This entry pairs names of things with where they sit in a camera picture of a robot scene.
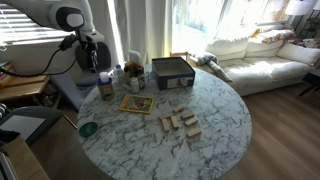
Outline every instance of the small wooden block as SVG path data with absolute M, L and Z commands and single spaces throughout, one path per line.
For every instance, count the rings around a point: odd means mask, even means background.
M 176 106 L 176 107 L 173 109 L 173 112 L 179 112 L 179 111 L 182 111 L 182 110 L 183 110 L 183 108 L 184 108 L 184 106 L 183 106 L 183 105 L 178 105 L 178 106 Z
M 161 119 L 161 121 L 162 121 L 163 130 L 165 132 L 168 132 L 170 129 L 169 129 L 169 123 L 167 119 Z
M 167 119 L 167 118 L 169 118 L 169 117 L 171 117 L 171 116 L 173 116 L 173 115 L 174 115 L 173 113 L 163 114 L 163 115 L 159 116 L 159 119 L 160 119 L 160 120 L 161 120 L 161 119 Z
M 183 111 L 182 114 L 181 114 L 181 117 L 182 117 L 183 120 L 187 120 L 189 118 L 194 117 L 194 114 L 192 112 Z
M 188 135 L 188 137 L 192 137 L 192 136 L 195 136 L 200 133 L 201 133 L 201 129 L 197 128 L 197 129 L 192 129 L 191 131 L 188 131 L 187 135 Z
M 188 121 L 186 121 L 185 123 L 186 123 L 187 126 L 190 126 L 191 124 L 193 124 L 193 123 L 195 123 L 197 121 L 198 121 L 198 118 L 197 117 L 193 117 L 193 118 L 189 119 Z
M 177 121 L 177 117 L 176 116 L 171 116 L 171 121 L 172 121 L 173 128 L 179 129 L 179 124 L 178 124 L 178 121 Z

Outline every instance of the wooden floor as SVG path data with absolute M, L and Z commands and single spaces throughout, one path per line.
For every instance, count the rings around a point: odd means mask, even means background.
M 252 139 L 243 159 L 222 180 L 320 179 L 320 91 L 303 97 L 299 84 L 243 97 Z M 66 107 L 76 122 L 76 113 Z M 111 179 L 86 157 L 75 130 L 61 119 L 31 148 L 53 180 Z

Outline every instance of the white sofa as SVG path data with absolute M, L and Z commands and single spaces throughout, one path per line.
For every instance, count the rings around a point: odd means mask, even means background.
M 300 83 L 307 72 L 318 67 L 320 49 L 284 42 L 267 44 L 251 38 L 216 40 L 206 48 L 216 56 L 216 63 L 199 61 L 203 55 L 189 58 L 188 63 L 216 75 L 245 96 Z

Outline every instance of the white marble surface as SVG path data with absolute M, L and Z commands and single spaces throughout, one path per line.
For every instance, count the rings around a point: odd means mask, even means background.
M 95 134 L 79 140 L 91 161 L 115 179 L 216 179 L 239 162 L 250 143 L 246 105 L 229 85 L 204 71 L 196 70 L 193 87 L 163 91 L 151 77 L 138 93 L 154 97 L 150 115 L 118 111 L 130 92 L 116 84 L 114 89 L 111 101 L 102 101 L 93 89 L 80 109 L 78 127 L 98 123 Z M 166 133 L 158 117 L 178 104 L 199 122 L 186 127 L 179 115 L 180 128 L 170 124 Z M 201 135 L 188 138 L 186 132 L 195 127 Z

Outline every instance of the green lid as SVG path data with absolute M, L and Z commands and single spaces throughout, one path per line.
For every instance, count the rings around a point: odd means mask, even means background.
M 98 124 L 95 122 L 88 122 L 81 126 L 79 134 L 82 137 L 89 137 L 98 130 Z

